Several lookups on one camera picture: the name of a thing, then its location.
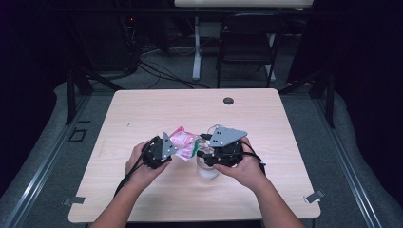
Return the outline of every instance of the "wooden table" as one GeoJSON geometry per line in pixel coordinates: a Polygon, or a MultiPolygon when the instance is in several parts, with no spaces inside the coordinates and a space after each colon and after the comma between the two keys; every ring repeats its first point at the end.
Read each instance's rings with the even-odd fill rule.
{"type": "MultiPolygon", "coordinates": [[[[310,8],[314,0],[175,0],[175,7],[180,8],[238,8],[240,12],[244,8],[310,8]]],[[[201,44],[200,44],[200,27],[199,17],[195,18],[195,61],[193,64],[193,80],[201,78],[201,44]]],[[[268,73],[270,65],[266,65],[265,69],[268,73]]],[[[272,74],[272,82],[276,80],[275,74],[272,74]]]]}
{"type": "Polygon", "coordinates": [[[314,0],[175,0],[176,7],[310,8],[314,0]]]}
{"type": "MultiPolygon", "coordinates": [[[[94,146],[71,222],[92,222],[112,200],[125,175],[132,148],[179,126],[194,134],[215,125],[248,132],[256,152],[267,163],[267,177],[299,218],[316,218],[317,202],[279,95],[274,89],[122,90],[115,93],[94,146]],[[225,104],[231,97],[234,103],[225,104]]],[[[173,156],[165,171],[145,189],[129,221],[211,221],[261,219],[254,194],[219,174],[204,180],[196,160],[173,156]]]]}

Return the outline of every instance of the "black wall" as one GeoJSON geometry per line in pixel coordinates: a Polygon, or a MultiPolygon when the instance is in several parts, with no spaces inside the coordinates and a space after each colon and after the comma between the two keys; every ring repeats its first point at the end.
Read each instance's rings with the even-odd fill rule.
{"type": "Polygon", "coordinates": [[[336,23],[308,22],[289,81],[335,63],[336,91],[346,101],[358,148],[384,188],[403,205],[403,3],[316,3],[316,11],[351,14],[336,23]]]}
{"type": "Polygon", "coordinates": [[[0,194],[36,144],[55,106],[53,89],[66,81],[71,60],[86,56],[43,1],[0,6],[0,194]]]}

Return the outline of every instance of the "metal bracket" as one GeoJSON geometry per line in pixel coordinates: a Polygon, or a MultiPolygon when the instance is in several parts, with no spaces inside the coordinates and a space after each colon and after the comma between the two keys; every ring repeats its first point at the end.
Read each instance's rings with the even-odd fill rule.
{"type": "Polygon", "coordinates": [[[310,195],[309,197],[303,197],[306,202],[313,203],[314,201],[320,201],[320,198],[324,197],[325,194],[322,190],[315,192],[314,194],[310,195]]]}
{"type": "Polygon", "coordinates": [[[83,204],[84,200],[86,200],[86,198],[81,197],[73,197],[71,199],[66,198],[65,200],[63,200],[62,204],[65,206],[72,206],[73,203],[83,204]]]}
{"type": "Polygon", "coordinates": [[[164,132],[163,133],[163,151],[162,156],[163,160],[168,158],[169,156],[175,154],[177,152],[177,148],[174,143],[169,139],[169,136],[164,132]]]}
{"type": "Polygon", "coordinates": [[[247,135],[248,133],[246,131],[216,126],[216,130],[214,131],[209,143],[211,147],[225,147],[247,135]]]}

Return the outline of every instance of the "hand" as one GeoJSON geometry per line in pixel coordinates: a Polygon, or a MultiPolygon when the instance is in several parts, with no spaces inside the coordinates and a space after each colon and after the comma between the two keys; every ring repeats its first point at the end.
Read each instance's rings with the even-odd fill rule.
{"type": "MultiPolygon", "coordinates": [[[[244,137],[240,140],[243,142],[243,151],[252,153],[251,148],[245,145],[245,143],[250,145],[248,138],[244,137]]],[[[236,179],[240,184],[251,189],[253,192],[258,191],[259,187],[268,181],[260,170],[258,160],[252,156],[243,156],[242,161],[234,168],[220,164],[215,164],[214,168],[222,174],[236,179]]]]}
{"type": "MultiPolygon", "coordinates": [[[[142,154],[142,150],[147,142],[142,142],[136,145],[133,148],[133,152],[131,153],[130,159],[125,164],[125,172],[128,173],[133,165],[136,163],[137,159],[142,154]]],[[[141,165],[134,173],[130,176],[130,179],[126,185],[133,187],[139,193],[143,192],[143,190],[148,187],[152,181],[154,181],[169,165],[169,162],[164,163],[161,167],[157,169],[149,168],[145,165],[141,165]]]]}

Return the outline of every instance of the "gray floor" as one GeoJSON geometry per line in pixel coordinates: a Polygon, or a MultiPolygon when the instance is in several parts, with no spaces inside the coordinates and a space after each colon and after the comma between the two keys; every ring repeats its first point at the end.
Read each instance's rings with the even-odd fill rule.
{"type": "MultiPolygon", "coordinates": [[[[201,79],[199,83],[215,87],[215,42],[209,41],[203,48],[201,63],[201,79]]],[[[285,81],[291,65],[294,51],[297,47],[297,37],[285,37],[281,43],[278,54],[275,73],[277,80],[271,87],[280,89],[286,86],[285,81]]],[[[163,68],[153,63],[163,65],[184,80],[192,81],[193,53],[189,49],[172,49],[171,54],[154,51],[144,55],[142,60],[163,71],[163,68]]],[[[264,71],[255,72],[255,67],[226,67],[223,74],[234,76],[241,72],[242,77],[264,80],[264,71]]],[[[166,89],[186,88],[185,85],[160,80],[150,76],[142,69],[138,69],[133,75],[113,82],[127,89],[166,89]]],[[[84,224],[72,224],[67,215],[69,206],[63,205],[65,198],[75,196],[84,174],[86,163],[89,159],[93,145],[97,139],[105,114],[110,104],[113,93],[98,82],[91,81],[96,92],[91,97],[77,95],[78,103],[83,108],[78,118],[66,128],[67,96],[66,85],[56,88],[58,102],[53,115],[44,130],[38,143],[33,148],[29,158],[22,167],[17,178],[11,184],[9,190],[0,199],[0,227],[17,224],[21,227],[84,227],[84,224]],[[72,129],[85,129],[86,136],[82,142],[67,142],[72,129]],[[20,199],[29,187],[29,183],[35,177],[35,172],[51,157],[54,149],[58,149],[55,161],[50,167],[49,175],[43,179],[44,185],[40,186],[33,195],[29,204],[22,203],[20,199]],[[16,210],[19,202],[27,206],[27,210],[16,210]]],[[[224,87],[264,87],[264,82],[240,82],[240,78],[223,82],[224,87]]],[[[343,100],[336,96],[335,124],[336,129],[329,130],[323,122],[321,101],[311,100],[307,95],[309,85],[299,89],[291,95],[281,96],[290,124],[297,139],[297,144],[304,159],[308,174],[315,190],[321,189],[326,196],[320,203],[321,215],[316,219],[316,227],[403,227],[403,212],[399,205],[383,190],[368,165],[362,160],[355,144],[355,134],[343,100]],[[352,183],[346,178],[346,172],[340,161],[339,150],[335,143],[335,136],[340,140],[342,149],[351,162],[351,170],[358,176],[360,186],[365,190],[365,196],[374,209],[375,223],[371,224],[365,217],[365,210],[358,203],[359,196],[355,193],[352,183]]],[[[311,220],[305,219],[306,226],[311,226],[311,220]]],[[[185,226],[201,227],[198,223],[185,224],[185,226]]],[[[236,227],[237,224],[216,224],[218,227],[236,227]]]]}

